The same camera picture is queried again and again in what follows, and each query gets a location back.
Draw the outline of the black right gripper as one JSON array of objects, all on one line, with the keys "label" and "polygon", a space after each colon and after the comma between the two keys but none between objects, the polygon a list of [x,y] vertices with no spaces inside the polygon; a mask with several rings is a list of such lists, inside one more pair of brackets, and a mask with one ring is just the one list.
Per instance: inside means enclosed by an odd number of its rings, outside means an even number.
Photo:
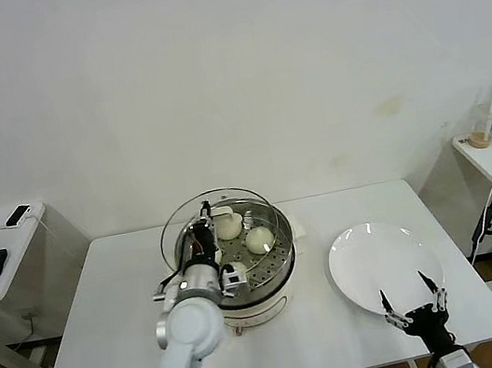
[{"label": "black right gripper", "polygon": [[449,320],[446,288],[440,287],[421,271],[417,273],[431,291],[434,303],[426,304],[403,315],[393,309],[387,296],[379,290],[386,321],[399,330],[404,329],[408,335],[420,337],[431,354],[456,350],[458,348],[455,344],[456,339],[445,328]]}]

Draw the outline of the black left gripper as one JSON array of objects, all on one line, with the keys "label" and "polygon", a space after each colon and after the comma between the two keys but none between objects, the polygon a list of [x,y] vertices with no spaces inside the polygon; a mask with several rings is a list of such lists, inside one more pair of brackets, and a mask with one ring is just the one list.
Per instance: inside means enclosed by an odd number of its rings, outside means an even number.
[{"label": "black left gripper", "polygon": [[190,248],[189,263],[192,265],[213,262],[219,247],[215,231],[210,224],[212,207],[208,200],[201,202],[199,220],[193,221],[187,228],[187,242]]}]

